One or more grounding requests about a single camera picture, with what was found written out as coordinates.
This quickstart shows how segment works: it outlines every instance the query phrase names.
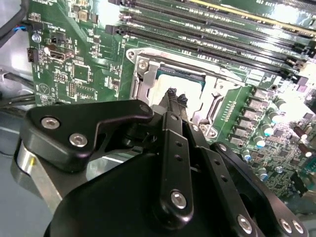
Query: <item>screw head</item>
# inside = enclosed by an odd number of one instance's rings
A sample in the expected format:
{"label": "screw head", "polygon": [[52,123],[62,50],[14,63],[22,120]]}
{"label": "screw head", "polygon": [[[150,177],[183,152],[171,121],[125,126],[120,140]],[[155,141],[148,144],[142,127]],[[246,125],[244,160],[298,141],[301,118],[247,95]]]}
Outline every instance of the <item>screw head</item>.
{"label": "screw head", "polygon": [[247,234],[252,233],[252,226],[250,222],[243,215],[239,215],[237,217],[237,220],[238,220],[238,224],[243,229],[243,231],[245,231]]}
{"label": "screw head", "polygon": [[182,193],[180,193],[178,191],[172,192],[171,201],[179,209],[184,209],[187,206],[186,198],[183,196]]}
{"label": "screw head", "polygon": [[280,219],[280,223],[281,223],[283,229],[285,229],[286,232],[288,232],[289,234],[292,233],[291,226],[285,220]]}
{"label": "screw head", "polygon": [[282,174],[283,173],[283,167],[282,166],[277,166],[276,167],[276,173]]}
{"label": "screw head", "polygon": [[80,133],[74,133],[69,137],[70,143],[75,147],[84,147],[88,144],[88,140]]}
{"label": "screw head", "polygon": [[198,132],[198,126],[196,126],[195,124],[192,124],[192,128],[194,131]]}
{"label": "screw head", "polygon": [[295,229],[296,229],[299,233],[301,233],[301,234],[304,233],[303,228],[301,227],[300,224],[298,224],[297,221],[294,221],[294,220],[293,220],[292,223],[293,223]]}
{"label": "screw head", "polygon": [[127,55],[128,55],[128,57],[129,57],[130,59],[135,58],[135,53],[134,53],[133,51],[128,52]]}
{"label": "screw head", "polygon": [[146,105],[140,105],[140,109],[146,113],[149,113],[149,108]]}
{"label": "screw head", "polygon": [[52,117],[43,118],[41,120],[41,124],[44,128],[51,129],[51,130],[57,129],[60,126],[59,121]]}
{"label": "screw head", "polygon": [[40,43],[41,42],[41,36],[39,34],[35,33],[35,34],[32,35],[32,40],[35,43]]}
{"label": "screw head", "polygon": [[223,144],[219,144],[220,149],[222,149],[224,152],[227,151],[227,148]]}
{"label": "screw head", "polygon": [[144,60],[139,60],[138,67],[141,70],[146,70],[148,68],[148,63]]}

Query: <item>black cable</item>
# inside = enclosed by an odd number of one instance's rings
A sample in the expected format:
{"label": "black cable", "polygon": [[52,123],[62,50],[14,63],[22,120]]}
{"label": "black cable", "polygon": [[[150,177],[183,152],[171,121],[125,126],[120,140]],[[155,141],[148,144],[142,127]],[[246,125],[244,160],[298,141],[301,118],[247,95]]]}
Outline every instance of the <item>black cable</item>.
{"label": "black cable", "polygon": [[0,28],[0,38],[5,37],[10,31],[13,30],[29,11],[30,0],[21,0],[21,9]]}
{"label": "black cable", "polygon": [[15,75],[13,73],[4,74],[4,78],[12,81],[16,81],[30,89],[34,89],[34,83],[30,80],[27,80],[19,75]]}
{"label": "black cable", "polygon": [[13,158],[13,155],[4,153],[4,152],[2,152],[2,151],[0,151],[0,156],[7,157],[7,158]]}
{"label": "black cable", "polygon": [[7,33],[4,37],[2,37],[0,39],[0,48],[2,48],[2,46],[5,45],[5,43],[7,43],[7,41],[9,39],[11,39],[11,37],[15,34],[15,32],[13,30],[11,30],[9,33]]}
{"label": "black cable", "polygon": [[10,116],[17,117],[17,118],[23,118],[25,113],[26,113],[25,110],[21,110],[21,109],[15,108],[15,107],[2,108],[2,109],[0,109],[0,112],[5,113],[5,114],[10,115]]}

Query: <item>capacitor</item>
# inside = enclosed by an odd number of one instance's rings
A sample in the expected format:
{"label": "capacitor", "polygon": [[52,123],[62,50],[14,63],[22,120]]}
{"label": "capacitor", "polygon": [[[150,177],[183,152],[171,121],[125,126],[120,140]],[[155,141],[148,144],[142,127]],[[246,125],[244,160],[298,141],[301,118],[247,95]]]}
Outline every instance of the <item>capacitor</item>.
{"label": "capacitor", "polygon": [[306,134],[306,135],[309,135],[309,134],[311,133],[312,129],[313,129],[313,127],[312,127],[310,124],[308,124],[308,125],[305,127],[305,129],[304,129],[305,134]]}
{"label": "capacitor", "polygon": [[266,181],[269,177],[265,168],[258,169],[258,174],[261,181]]}
{"label": "capacitor", "polygon": [[242,151],[242,157],[245,161],[251,161],[252,157],[249,150]]}
{"label": "capacitor", "polygon": [[294,127],[293,131],[296,133],[296,135],[301,139],[306,139],[307,134],[298,126]]}
{"label": "capacitor", "polygon": [[257,136],[253,140],[258,148],[263,148],[266,145],[266,142],[263,140],[263,137],[261,136]]}
{"label": "capacitor", "polygon": [[273,135],[273,128],[271,128],[270,124],[265,123],[264,125],[261,126],[261,129],[265,136],[269,137]]}
{"label": "capacitor", "polygon": [[303,143],[299,144],[298,148],[305,155],[305,157],[311,157],[312,156],[312,153],[310,152],[310,150],[308,149],[308,147],[305,144],[303,144]]}
{"label": "capacitor", "polygon": [[268,117],[271,119],[273,123],[280,123],[283,121],[283,117],[275,111],[269,113]]}
{"label": "capacitor", "polygon": [[279,99],[275,102],[276,106],[278,107],[278,109],[280,110],[280,112],[287,112],[288,111],[288,104],[282,100]]}

